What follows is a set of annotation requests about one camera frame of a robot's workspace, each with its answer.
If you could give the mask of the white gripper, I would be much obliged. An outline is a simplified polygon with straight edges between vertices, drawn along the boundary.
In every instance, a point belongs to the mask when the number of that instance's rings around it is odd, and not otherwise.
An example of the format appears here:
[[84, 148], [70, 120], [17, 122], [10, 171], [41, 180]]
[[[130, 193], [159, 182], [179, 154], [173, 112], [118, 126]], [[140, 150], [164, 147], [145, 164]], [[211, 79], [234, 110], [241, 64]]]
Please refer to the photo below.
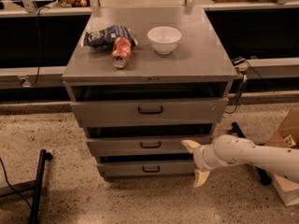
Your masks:
[[193, 159], [196, 167], [194, 171], [193, 186], [199, 188], [203, 186], [209, 176], [209, 171], [214, 170], [217, 167], [217, 161], [212, 145], [200, 145], [199, 143], [185, 139], [181, 141], [181, 144], [187, 148], [187, 150], [193, 154]]

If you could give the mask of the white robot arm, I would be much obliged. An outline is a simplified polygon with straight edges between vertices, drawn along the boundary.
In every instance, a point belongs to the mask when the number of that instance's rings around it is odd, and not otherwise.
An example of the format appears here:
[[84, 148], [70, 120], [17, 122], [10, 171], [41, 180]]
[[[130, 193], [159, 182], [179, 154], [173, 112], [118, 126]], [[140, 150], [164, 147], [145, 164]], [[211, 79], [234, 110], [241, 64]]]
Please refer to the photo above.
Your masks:
[[242, 164], [250, 164], [292, 182], [299, 182], [298, 149], [257, 146], [249, 139], [230, 134], [215, 138], [209, 145], [189, 139], [182, 140], [181, 144], [193, 156], [195, 188], [205, 184], [211, 171]]

